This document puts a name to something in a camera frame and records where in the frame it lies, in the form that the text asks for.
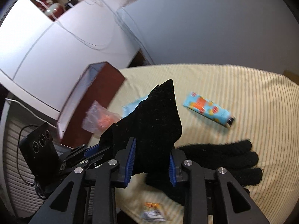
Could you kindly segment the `clear bag with orange content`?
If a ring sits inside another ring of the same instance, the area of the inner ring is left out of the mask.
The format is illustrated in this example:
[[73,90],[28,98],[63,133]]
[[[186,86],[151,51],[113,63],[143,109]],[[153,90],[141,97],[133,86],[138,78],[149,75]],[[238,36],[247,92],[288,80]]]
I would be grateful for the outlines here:
[[117,123],[120,119],[119,114],[108,111],[97,101],[94,101],[86,112],[82,129],[96,136],[101,136],[113,123]]

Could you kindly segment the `small orange white sachet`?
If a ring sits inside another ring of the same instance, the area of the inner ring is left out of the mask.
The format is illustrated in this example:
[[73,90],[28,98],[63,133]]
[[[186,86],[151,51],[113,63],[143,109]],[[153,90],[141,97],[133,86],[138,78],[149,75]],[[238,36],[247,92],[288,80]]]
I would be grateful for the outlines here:
[[145,202],[143,204],[143,211],[141,217],[145,221],[167,221],[164,208],[159,203]]

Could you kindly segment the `black knitted glove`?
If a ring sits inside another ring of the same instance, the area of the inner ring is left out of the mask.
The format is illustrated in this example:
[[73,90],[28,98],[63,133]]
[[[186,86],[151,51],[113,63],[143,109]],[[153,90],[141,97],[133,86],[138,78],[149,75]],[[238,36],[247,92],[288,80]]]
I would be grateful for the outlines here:
[[[251,148],[252,143],[249,140],[222,145],[192,144],[179,147],[187,159],[203,168],[212,170],[226,168],[242,186],[258,185],[263,178],[263,170],[256,168],[259,156]],[[179,183],[173,187],[168,169],[162,167],[155,172],[147,173],[145,183],[164,192],[170,199],[183,206],[186,197],[184,184]]]
[[117,152],[130,138],[136,140],[133,174],[149,173],[169,166],[169,155],[182,135],[171,79],[156,86],[128,116],[112,124],[100,137],[99,148]]

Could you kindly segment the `clear packet of cotton pads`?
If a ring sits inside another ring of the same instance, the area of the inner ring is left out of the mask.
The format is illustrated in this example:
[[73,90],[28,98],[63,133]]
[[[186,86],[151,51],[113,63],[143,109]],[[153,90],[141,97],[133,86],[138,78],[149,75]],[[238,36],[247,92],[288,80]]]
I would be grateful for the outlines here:
[[135,110],[135,108],[139,105],[139,103],[146,100],[147,97],[148,95],[146,95],[145,97],[138,98],[135,101],[128,103],[127,105],[124,105],[122,107],[122,117],[124,118],[128,116],[130,113],[132,113]]

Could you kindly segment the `fruit print hand cream tube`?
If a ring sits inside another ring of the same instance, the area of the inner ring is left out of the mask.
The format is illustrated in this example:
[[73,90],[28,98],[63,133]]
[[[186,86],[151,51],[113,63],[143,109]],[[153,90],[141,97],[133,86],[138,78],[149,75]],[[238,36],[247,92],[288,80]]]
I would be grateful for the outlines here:
[[224,127],[231,127],[235,121],[235,117],[233,117],[227,109],[222,108],[195,92],[191,92],[187,95],[183,106]]

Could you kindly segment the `dark red storage box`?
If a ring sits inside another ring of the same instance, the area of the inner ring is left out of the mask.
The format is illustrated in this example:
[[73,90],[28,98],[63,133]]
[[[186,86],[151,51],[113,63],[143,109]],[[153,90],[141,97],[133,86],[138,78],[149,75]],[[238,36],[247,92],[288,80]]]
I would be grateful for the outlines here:
[[75,84],[57,120],[60,144],[75,148],[89,143],[92,133],[82,128],[88,110],[96,101],[107,108],[125,81],[108,62],[90,64]]

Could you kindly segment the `red ceramic jar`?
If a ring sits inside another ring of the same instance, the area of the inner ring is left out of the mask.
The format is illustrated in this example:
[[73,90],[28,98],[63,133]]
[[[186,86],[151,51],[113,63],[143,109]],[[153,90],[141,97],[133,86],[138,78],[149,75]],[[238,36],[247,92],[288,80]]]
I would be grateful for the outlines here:
[[52,21],[57,20],[65,12],[64,7],[60,3],[54,3],[53,0],[41,0],[37,6]]

